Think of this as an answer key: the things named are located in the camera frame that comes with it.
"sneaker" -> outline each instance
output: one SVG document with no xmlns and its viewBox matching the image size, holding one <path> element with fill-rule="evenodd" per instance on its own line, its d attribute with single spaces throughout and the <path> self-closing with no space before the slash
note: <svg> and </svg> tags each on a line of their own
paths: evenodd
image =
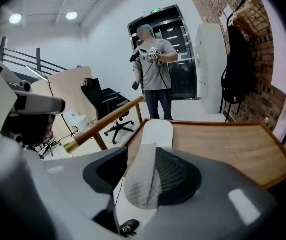
<svg viewBox="0 0 286 240">
<path fill-rule="evenodd" d="M 134 232 L 139 226 L 139 222 L 135 219 L 126 221 L 120 226 L 120 234 L 123 237 L 128 237 L 129 235 L 133 236 L 136 233 Z"/>
</svg>

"white cabinet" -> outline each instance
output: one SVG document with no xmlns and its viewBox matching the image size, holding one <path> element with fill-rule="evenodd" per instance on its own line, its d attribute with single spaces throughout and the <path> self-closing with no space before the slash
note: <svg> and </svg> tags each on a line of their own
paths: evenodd
<svg viewBox="0 0 286 240">
<path fill-rule="evenodd" d="M 221 76 L 226 68 L 226 48 L 219 24 L 200 24 L 196 34 L 197 96 L 209 114 L 219 113 Z"/>
</svg>

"white wall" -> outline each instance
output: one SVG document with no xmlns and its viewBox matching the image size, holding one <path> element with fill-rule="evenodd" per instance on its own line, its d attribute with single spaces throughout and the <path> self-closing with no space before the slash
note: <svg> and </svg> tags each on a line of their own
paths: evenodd
<svg viewBox="0 0 286 240">
<path fill-rule="evenodd" d="M 8 38 L 8 49 L 36 57 L 36 48 L 40 48 L 42 60 L 63 68 L 73 69 L 77 65 L 88 65 L 88 58 L 84 49 L 86 44 L 81 39 L 81 30 L 79 27 L 38 26 L 35 28 L 29 27 L 25 29 L 15 28 L 9 33 L 0 33 L 0 44 L 2 36 L 6 36 Z M 22 59 L 34 61 L 11 52 L 7 53 Z M 6 59 L 20 64 L 28 64 L 26 62 L 17 61 L 13 58 Z M 24 67 L 8 62 L 5 62 L 5 65 L 14 72 L 36 78 L 33 73 Z M 60 70 L 50 65 L 45 66 L 55 70 Z"/>
<path fill-rule="evenodd" d="M 141 95 L 141 91 L 131 89 L 134 75 L 129 58 L 133 54 L 133 49 L 127 24 L 141 17 L 144 11 L 178 5 L 192 44 L 196 46 L 195 36 L 202 21 L 192 0 L 108 1 L 102 0 L 93 12 L 93 17 L 89 18 L 92 23 L 87 45 L 89 66 L 102 88 L 111 88 L 133 100 Z"/>
</svg>

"man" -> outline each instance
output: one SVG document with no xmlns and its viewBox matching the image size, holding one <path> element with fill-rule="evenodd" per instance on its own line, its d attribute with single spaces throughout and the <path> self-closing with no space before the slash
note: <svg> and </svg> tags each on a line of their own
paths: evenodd
<svg viewBox="0 0 286 240">
<path fill-rule="evenodd" d="M 159 119 L 158 101 L 160 101 L 164 111 L 164 119 L 172 120 L 171 78 L 166 63 L 177 61 L 177 53 L 169 41 L 154 38 L 153 29 L 150 25 L 146 24 L 137 28 L 137 35 L 144 41 L 139 48 L 146 51 L 152 47 L 157 48 L 158 52 L 161 53 L 158 60 L 163 64 L 159 66 L 157 60 L 148 61 L 139 55 L 133 64 L 135 81 L 139 83 L 142 80 L 151 119 Z"/>
</svg>

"railing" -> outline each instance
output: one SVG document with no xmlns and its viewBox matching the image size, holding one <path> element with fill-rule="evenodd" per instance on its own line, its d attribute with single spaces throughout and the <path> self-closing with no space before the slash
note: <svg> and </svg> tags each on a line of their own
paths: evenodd
<svg viewBox="0 0 286 240">
<path fill-rule="evenodd" d="M 30 64 L 36 66 L 36 70 L 47 75 L 52 75 L 53 73 L 59 73 L 61 71 L 65 71 L 67 69 L 42 60 L 40 58 L 40 48 L 36 49 L 36 57 L 30 56 L 28 54 L 24 54 L 22 52 L 18 52 L 15 50 L 7 49 L 6 48 L 7 39 L 4 36 L 1 41 L 0 45 L 0 62 L 7 62 L 11 64 L 15 64 L 21 67 L 26 67 Z"/>
<path fill-rule="evenodd" d="M 140 96 L 137 99 L 123 105 L 119 109 L 113 111 L 108 114 L 104 118 L 97 121 L 87 132 L 82 135 L 76 136 L 71 142 L 64 145 L 64 149 L 67 153 L 71 154 L 75 149 L 77 149 L 80 145 L 85 143 L 91 137 L 93 137 L 101 150 L 106 150 L 107 147 L 103 142 L 101 136 L 99 135 L 99 131 L 105 128 L 110 123 L 114 122 L 116 119 L 120 118 L 123 114 L 129 111 L 131 108 L 135 107 L 137 112 L 138 121 L 141 124 L 142 116 L 141 111 L 139 109 L 139 103 L 145 99 L 145 96 Z"/>
</svg>

